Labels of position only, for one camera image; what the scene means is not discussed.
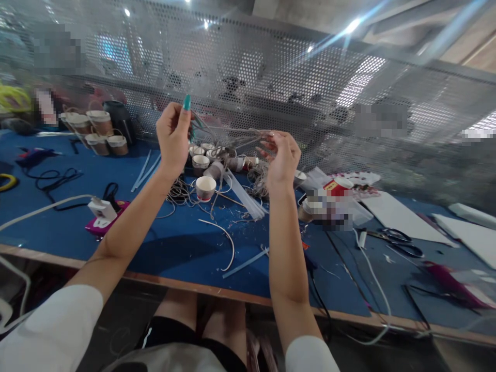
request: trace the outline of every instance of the wooden table edge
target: wooden table edge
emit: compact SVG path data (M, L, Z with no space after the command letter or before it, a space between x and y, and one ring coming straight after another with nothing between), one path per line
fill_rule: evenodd
M71 267L74 269L80 269L86 261L55 256L49 253L37 252L27 248L16 247L12 245L0 244L0 254L8 254L12 256L22 257L26 259L31 259L40 262L46 262L49 264L55 264L65 267ZM205 295L216 296L221 298L229 298L237 301L244 301L247 303L253 303L263 306L272 306L272 301L265 297L256 296L254 294L242 293L238 291L233 291L230 289L211 287L197 283L183 282L175 279L168 279L161 276L149 275L135 273L132 271L126 271L123 275L125 278L133 279L136 281L157 284L169 288L183 289L188 291L193 291L197 293L202 293ZM313 307L313 312L317 316L325 316L323 309ZM427 330L427 326L419 321L399 318L399 317L388 317L384 314L377 314L372 312L370 317L363 317L359 315L346 314L337 311L329 311L331 318L335 320L341 320L351 323L362 324L371 327L382 328L385 322L389 319L392 326L401 328L407 331L418 331L423 332ZM462 341L470 341L475 343L482 343L488 345L496 345L496 337L482 335L474 332L459 332L457 329L443 327L440 325L430 324L433 334L440 335L444 337L454 338Z

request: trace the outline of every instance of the black shorts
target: black shorts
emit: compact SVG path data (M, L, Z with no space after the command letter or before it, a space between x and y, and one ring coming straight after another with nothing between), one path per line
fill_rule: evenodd
M211 350L227 372L246 372L246 366L239 357L218 341L199 337L195 331L183 323L160 316L154 316L139 339L136 349L166 345L171 343L192 344Z

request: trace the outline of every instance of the white paper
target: white paper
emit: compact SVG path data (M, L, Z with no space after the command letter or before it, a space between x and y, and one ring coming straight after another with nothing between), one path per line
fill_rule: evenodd
M363 199L362 203L369 208L384 227L399 230L411 238L456 246L456 244L422 220L394 196L384 191L379 191L379 193L381 196Z
M496 270L496 230L470 222L459 221L439 214L433 214L436 221L451 236L456 236L482 261Z

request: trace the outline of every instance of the white shirt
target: white shirt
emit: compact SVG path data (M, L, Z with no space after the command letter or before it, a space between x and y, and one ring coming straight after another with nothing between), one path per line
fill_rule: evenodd
M86 352L102 309L102 295L93 287L74 285L55 292L0 343L0 370L75 371ZM188 353L201 357L193 365L191 359L185 357ZM132 351L106 370L112 370L110 368L119 362L146 359L152 361L147 364L150 372L163 366L167 366L168 372L224 371L210 350L184 344ZM339 368L324 341L313 336L302 336L288 347L286 370L338 372Z

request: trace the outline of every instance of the fingernail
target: fingernail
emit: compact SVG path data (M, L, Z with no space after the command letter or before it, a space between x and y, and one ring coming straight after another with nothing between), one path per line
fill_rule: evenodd
M187 95L186 98L184 99L184 103L182 104L182 108L185 109L186 111L189 111L191 109L191 96Z

